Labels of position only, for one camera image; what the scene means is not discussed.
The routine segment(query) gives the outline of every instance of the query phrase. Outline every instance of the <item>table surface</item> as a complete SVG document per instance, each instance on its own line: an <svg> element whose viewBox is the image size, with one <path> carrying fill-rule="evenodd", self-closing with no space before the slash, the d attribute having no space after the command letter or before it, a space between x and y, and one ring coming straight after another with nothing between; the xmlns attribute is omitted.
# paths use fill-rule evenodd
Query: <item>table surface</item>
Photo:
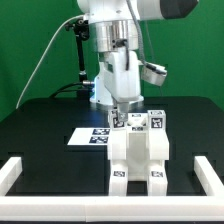
<svg viewBox="0 0 224 224"><path fill-rule="evenodd" d="M167 116L170 160L168 196L205 195L194 157L208 158L224 182L224 112L201 97L146 98L131 112L162 109ZM0 167L21 156L23 173L8 196L108 195L106 146L67 146L77 127L108 127L107 112L78 99L34 99L0 123ZM130 182L128 195L146 195L145 182Z"/></svg>

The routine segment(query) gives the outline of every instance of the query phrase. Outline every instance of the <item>white frame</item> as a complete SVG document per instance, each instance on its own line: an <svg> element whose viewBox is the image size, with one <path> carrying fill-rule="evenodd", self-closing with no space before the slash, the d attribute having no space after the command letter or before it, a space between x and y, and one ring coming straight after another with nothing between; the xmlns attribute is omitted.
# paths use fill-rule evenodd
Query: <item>white frame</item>
<svg viewBox="0 0 224 224"><path fill-rule="evenodd" d="M15 181L22 172L21 158L11 158L6 163L0 170L0 180L2 176L9 177L5 172L10 167L11 170L17 170L14 172ZM0 221L223 221L222 182L205 157L195 157L195 172L205 192L211 196L1 196Z"/></svg>

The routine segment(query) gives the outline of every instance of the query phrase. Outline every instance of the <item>white wooden block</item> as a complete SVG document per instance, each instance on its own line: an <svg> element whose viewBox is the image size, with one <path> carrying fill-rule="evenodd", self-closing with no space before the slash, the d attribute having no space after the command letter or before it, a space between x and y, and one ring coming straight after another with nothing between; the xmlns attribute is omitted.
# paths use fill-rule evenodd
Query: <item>white wooden block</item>
<svg viewBox="0 0 224 224"><path fill-rule="evenodd" d="M88 197L3 197L0 220L85 222L88 200Z"/></svg>
<svg viewBox="0 0 224 224"><path fill-rule="evenodd" d="M119 197L103 197L100 200L90 199L85 206L86 222L119 221Z"/></svg>
<svg viewBox="0 0 224 224"><path fill-rule="evenodd" d="M109 196L126 196L128 167L124 161L111 161Z"/></svg>
<svg viewBox="0 0 224 224"><path fill-rule="evenodd" d="M20 157L12 157L0 170L0 196L5 196L22 172Z"/></svg>
<svg viewBox="0 0 224 224"><path fill-rule="evenodd" d="M107 144L108 160L126 160L127 131L111 130Z"/></svg>
<svg viewBox="0 0 224 224"><path fill-rule="evenodd" d="M105 215L100 217L104 207ZM118 222L223 221L224 197L0 197L0 221L110 219Z"/></svg>
<svg viewBox="0 0 224 224"><path fill-rule="evenodd" d="M166 196L167 194L167 176L164 166L157 163L151 163L148 167L148 196Z"/></svg>
<svg viewBox="0 0 224 224"><path fill-rule="evenodd" d="M224 196L224 186L205 156L195 157L194 171L208 196Z"/></svg>
<svg viewBox="0 0 224 224"><path fill-rule="evenodd" d="M164 130L150 130L148 144L150 160L169 160L169 141Z"/></svg>

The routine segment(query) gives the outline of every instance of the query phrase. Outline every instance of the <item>green backdrop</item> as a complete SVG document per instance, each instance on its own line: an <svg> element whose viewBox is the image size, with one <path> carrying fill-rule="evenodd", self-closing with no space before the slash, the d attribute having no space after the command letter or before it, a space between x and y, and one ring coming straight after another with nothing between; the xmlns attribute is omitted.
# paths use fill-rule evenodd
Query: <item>green backdrop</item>
<svg viewBox="0 0 224 224"><path fill-rule="evenodd" d="M156 62L168 69L164 96L204 96L224 109L224 1L200 0L186 19L142 22L145 53L151 60L148 25ZM79 15L76 0L0 0L0 120L10 114L28 78L56 29ZM98 72L91 42L84 44L88 74ZM48 97L78 80L75 38L61 31L24 101ZM142 94L160 96L144 83Z"/></svg>

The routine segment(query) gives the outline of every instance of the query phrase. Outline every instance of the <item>black cable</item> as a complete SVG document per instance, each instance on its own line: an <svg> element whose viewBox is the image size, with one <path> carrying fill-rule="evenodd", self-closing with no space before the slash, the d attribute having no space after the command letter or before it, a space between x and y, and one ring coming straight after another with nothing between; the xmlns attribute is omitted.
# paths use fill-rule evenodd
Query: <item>black cable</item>
<svg viewBox="0 0 224 224"><path fill-rule="evenodd" d="M77 83L70 83L68 85L65 85L63 87L61 87L60 89L58 89L56 92L54 92L53 94L50 95L50 98L55 98L55 96L57 96L59 93L63 92L64 90L73 87L73 86L82 86L82 82L77 82Z"/></svg>
<svg viewBox="0 0 224 224"><path fill-rule="evenodd" d="M124 45L126 48L126 71L128 71L130 68L130 55L129 55L129 45L127 40L124 41Z"/></svg>

